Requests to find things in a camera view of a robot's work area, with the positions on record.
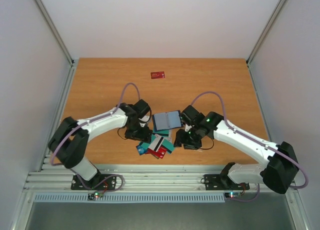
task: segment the cable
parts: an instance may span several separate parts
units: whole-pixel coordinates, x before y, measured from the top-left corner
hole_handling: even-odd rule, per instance
[[[210,150],[210,149],[212,149],[212,148],[215,146],[214,140],[213,140],[212,138],[210,138],[210,139],[212,140],[212,146],[209,147],[209,148],[201,148],[201,147],[200,147],[201,150]]]
[[[244,132],[241,132],[241,131],[235,129],[234,127],[232,127],[232,126],[229,124],[228,119],[227,119],[227,113],[226,113],[226,108],[225,108],[224,100],[222,99],[222,97],[220,96],[220,94],[218,94],[217,92],[215,92],[215,91],[205,91],[205,92],[199,94],[199,95],[192,101],[191,105],[193,105],[198,98],[200,98],[202,95],[205,95],[205,94],[214,94],[214,95],[216,95],[216,96],[220,99],[221,106],[222,106],[222,112],[223,112],[224,122],[225,122],[225,124],[228,126],[228,128],[233,129],[235,133],[240,134],[241,136],[243,136],[243,137],[251,140],[252,142],[254,142],[254,143],[256,143],[256,144],[259,144],[260,146],[266,147],[266,146],[265,146],[265,143],[262,143],[262,142],[260,142],[260,141],[258,141],[258,140],[256,140],[256,139],[254,139],[253,137],[245,134]],[[299,163],[297,163],[296,161],[294,161],[292,158],[288,157],[287,155],[283,154],[282,152],[278,151],[277,149],[274,149],[273,147],[268,146],[267,149],[275,152],[276,154],[278,154],[278,155],[280,155],[281,157],[283,157],[283,158],[285,158],[286,160],[288,160],[290,163],[294,164],[294,165],[302,172],[302,174],[304,175],[304,178],[305,178],[304,184],[302,184],[301,186],[290,185],[290,188],[293,188],[293,189],[303,189],[303,188],[305,188],[305,187],[308,185],[308,183],[309,183],[309,178],[308,178],[308,176],[307,176],[307,173],[306,173],[305,169],[304,169]]]
[[[248,200],[244,200],[244,199],[238,199],[238,198],[231,198],[231,197],[224,197],[225,199],[229,199],[229,200],[233,200],[233,201],[237,201],[237,202],[241,202],[241,203],[250,203],[253,202],[254,200],[256,200],[260,195],[260,184],[258,183],[258,190],[254,196],[254,198],[248,199]]]
[[[85,188],[85,189],[88,189],[88,190],[94,190],[96,187],[98,187],[100,184],[104,183],[106,180],[108,180],[109,178],[113,178],[113,177],[118,177],[121,179],[121,184],[119,187],[117,187],[116,189],[113,189],[113,190],[101,190],[102,192],[115,192],[115,191],[118,191],[120,189],[123,188],[124,184],[125,184],[125,178],[124,176],[122,175],[119,175],[119,174],[112,174],[112,175],[109,175],[107,177],[105,177],[101,182],[99,182],[97,185],[95,185],[93,188],[90,188],[88,187],[85,182],[83,181],[82,177],[79,175],[79,174],[76,174],[76,176],[78,177],[78,179],[80,180],[82,186]]]
[[[243,187],[243,191],[242,191],[242,193],[240,194],[240,195],[242,196],[242,195],[244,195],[245,192],[246,192],[246,187],[245,187],[245,185],[244,185],[243,183],[240,183],[240,186]]]
[[[103,190],[103,193],[102,194],[105,194],[105,192],[108,190],[108,183],[106,183],[105,181],[103,182],[105,185],[105,189]]]
[[[100,116],[97,116],[93,119],[91,119],[90,121],[85,121],[83,123],[81,123],[80,125],[76,126],[74,129],[72,129],[63,139],[62,141],[58,144],[58,146],[56,147],[56,149],[54,150],[53,154],[52,154],[52,157],[51,157],[51,160],[50,160],[50,163],[52,166],[58,166],[58,165],[62,165],[62,163],[54,163],[54,160],[55,160],[55,157],[57,155],[57,153],[59,152],[59,150],[61,149],[61,147],[64,145],[64,143],[69,139],[70,136],[73,135],[73,133],[75,133],[78,129],[82,128],[83,126],[87,125],[87,124],[91,124],[91,123],[94,123],[100,119],[104,119],[106,117],[109,117],[111,116],[112,114],[114,114],[120,107],[120,104],[122,103],[122,100],[124,98],[124,94],[125,94],[125,91],[126,91],[126,88],[129,86],[129,85],[132,85],[135,87],[136,89],[136,92],[138,94],[138,99],[140,100],[140,92],[139,92],[139,89],[138,87],[133,83],[133,82],[128,82],[123,90],[122,90],[122,93],[121,93],[121,96],[120,96],[120,99],[119,99],[119,102],[118,104],[116,105],[115,109],[113,112],[107,112],[106,114],[102,114]]]
[[[142,123],[142,124],[147,124],[150,120],[151,120],[151,117],[152,117],[152,111],[151,111],[151,107],[150,107],[150,110],[149,110],[149,112],[150,112],[150,116],[149,116],[149,119],[147,120],[147,121],[142,121],[142,120],[140,120],[139,119],[139,123]]]
[[[120,138],[122,138],[123,140],[127,140],[128,138],[124,138],[124,137],[120,136],[120,134],[119,134],[119,130],[120,130],[120,129],[124,129],[124,128],[125,128],[125,126],[119,127],[118,130],[116,131],[116,133],[117,133],[118,136],[119,136]]]

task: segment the black mounting plate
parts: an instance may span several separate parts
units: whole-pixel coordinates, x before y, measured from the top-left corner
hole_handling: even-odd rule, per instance
[[[240,184],[234,184],[229,186],[229,188],[225,188],[223,184],[221,183],[221,176],[220,174],[205,174],[203,176],[203,184],[205,184],[205,190],[232,190],[232,191],[237,191],[237,190],[249,190],[250,186],[248,183],[241,183]]]
[[[110,176],[112,174],[101,174],[100,175],[100,179],[98,181],[101,182],[103,179],[105,179],[106,177]],[[117,177],[110,177],[105,181],[108,184],[107,190],[114,190],[116,188],[116,183],[117,183]],[[92,190],[105,190],[105,184],[101,183],[99,186],[97,186],[95,189]],[[74,175],[72,178],[72,182],[71,182],[71,190],[85,190],[88,191],[88,189],[86,189],[82,183],[80,182],[79,178]]]

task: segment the ventilation grille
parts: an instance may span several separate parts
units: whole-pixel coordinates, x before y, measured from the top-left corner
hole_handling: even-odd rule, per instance
[[[108,193],[90,200],[87,193],[37,193],[35,202],[59,203],[224,203],[223,193]]]

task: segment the gray floor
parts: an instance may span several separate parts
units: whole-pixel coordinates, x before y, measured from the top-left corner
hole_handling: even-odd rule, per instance
[[[34,203],[28,230],[291,230],[285,196],[251,203]]]

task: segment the red card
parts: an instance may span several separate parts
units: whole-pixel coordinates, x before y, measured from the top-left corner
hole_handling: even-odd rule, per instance
[[[148,148],[146,154],[151,154],[157,159],[162,159],[165,156],[166,152],[167,152],[167,149],[164,146],[160,146],[158,151],[153,151],[150,148]]]
[[[164,71],[154,71],[151,72],[151,79],[164,79],[165,78],[165,72]]]

